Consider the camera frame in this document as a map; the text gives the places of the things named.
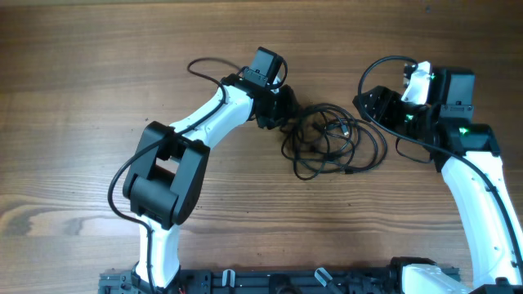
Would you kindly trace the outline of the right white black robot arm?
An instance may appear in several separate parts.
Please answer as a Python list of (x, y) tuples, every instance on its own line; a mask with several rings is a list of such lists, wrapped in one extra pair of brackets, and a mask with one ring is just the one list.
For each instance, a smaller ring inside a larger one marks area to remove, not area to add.
[(493, 129), (474, 123), (470, 69), (405, 66), (405, 91), (358, 90), (360, 116), (398, 139), (421, 145), (442, 175), (467, 237), (477, 290), (522, 290), (522, 228), (503, 178)]

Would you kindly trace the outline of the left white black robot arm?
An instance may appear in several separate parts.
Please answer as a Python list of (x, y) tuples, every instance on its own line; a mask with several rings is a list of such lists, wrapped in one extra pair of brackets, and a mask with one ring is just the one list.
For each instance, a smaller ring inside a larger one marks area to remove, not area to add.
[(252, 63), (217, 80), (214, 96), (191, 115), (144, 129), (135, 154), (119, 170), (126, 176), (123, 196), (131, 220), (141, 229), (140, 259), (132, 270), (138, 291), (173, 292), (180, 227), (196, 207), (211, 150), (249, 120), (272, 130), (297, 112), (287, 74), (282, 56), (259, 47)]

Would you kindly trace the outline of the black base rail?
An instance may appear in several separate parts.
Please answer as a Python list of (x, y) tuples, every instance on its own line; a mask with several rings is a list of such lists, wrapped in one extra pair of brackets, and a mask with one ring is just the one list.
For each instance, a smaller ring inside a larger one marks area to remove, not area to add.
[[(399, 283), (392, 269), (368, 268), (353, 270), (329, 270), (333, 284), (342, 293), (398, 293)], [(129, 270), (100, 275), (100, 294), (148, 293), (147, 286), (135, 286), (137, 278)], [(276, 293), (289, 286), (300, 293), (329, 293), (312, 270), (303, 271), (233, 271), (231, 273), (210, 270), (183, 269), (177, 277), (177, 285), (167, 293), (187, 294), (241, 294)]]

